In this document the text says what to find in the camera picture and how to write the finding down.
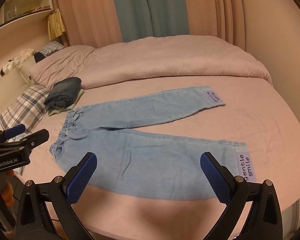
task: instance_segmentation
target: wall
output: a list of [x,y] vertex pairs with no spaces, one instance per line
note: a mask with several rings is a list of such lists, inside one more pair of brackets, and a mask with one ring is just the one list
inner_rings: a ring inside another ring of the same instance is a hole
[[300,10],[293,0],[243,0],[243,7],[246,51],[266,66],[300,122]]
[[48,42],[46,19],[25,25],[13,33],[7,33],[7,36],[0,40],[0,70],[4,63],[19,55],[21,50],[26,48],[40,49]]

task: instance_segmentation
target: checkered pillowcase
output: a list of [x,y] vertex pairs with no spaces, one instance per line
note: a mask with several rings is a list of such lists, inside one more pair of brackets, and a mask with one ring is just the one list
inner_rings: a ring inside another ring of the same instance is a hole
[[26,133],[31,133],[46,112],[43,102],[49,92],[41,85],[27,89],[0,115],[0,130],[22,123],[26,126]]
[[44,46],[42,49],[40,49],[39,52],[41,52],[43,55],[45,55],[47,57],[47,56],[53,54],[54,52],[64,49],[64,48],[65,48],[65,46],[63,46],[59,42],[51,41],[46,46]]

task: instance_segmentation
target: folded dark jeans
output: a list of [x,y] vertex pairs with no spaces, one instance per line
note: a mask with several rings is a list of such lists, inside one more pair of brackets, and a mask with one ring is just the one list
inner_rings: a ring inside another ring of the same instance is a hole
[[81,79],[77,77],[66,78],[55,83],[44,105],[48,107],[49,111],[69,107],[78,96],[80,86]]

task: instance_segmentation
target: blue gripper pad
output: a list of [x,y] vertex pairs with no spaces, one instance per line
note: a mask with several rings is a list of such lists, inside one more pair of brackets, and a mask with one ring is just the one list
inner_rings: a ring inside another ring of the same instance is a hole
[[231,188],[226,182],[225,178],[219,172],[212,160],[207,154],[203,153],[200,158],[200,166],[207,177],[214,193],[221,203],[229,205],[231,202]]
[[96,155],[91,154],[69,183],[66,191],[66,199],[69,205],[78,202],[83,190],[97,168],[97,163]]
[[15,127],[12,127],[4,132],[4,138],[9,140],[13,137],[16,137],[19,134],[22,134],[26,131],[26,127],[24,124],[19,124]]

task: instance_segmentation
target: screw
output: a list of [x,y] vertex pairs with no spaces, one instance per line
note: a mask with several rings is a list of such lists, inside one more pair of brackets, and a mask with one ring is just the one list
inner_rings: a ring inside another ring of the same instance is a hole
[[243,182],[244,181],[243,177],[241,177],[241,176],[235,176],[235,180],[237,182]]
[[25,183],[25,185],[27,186],[27,187],[29,187],[29,186],[31,186],[32,185],[32,180],[28,180],[26,183]]
[[269,179],[266,179],[266,184],[267,184],[268,186],[272,186],[272,181],[269,180]]
[[54,178],[54,182],[59,183],[60,181],[62,181],[63,177],[62,176],[56,176]]

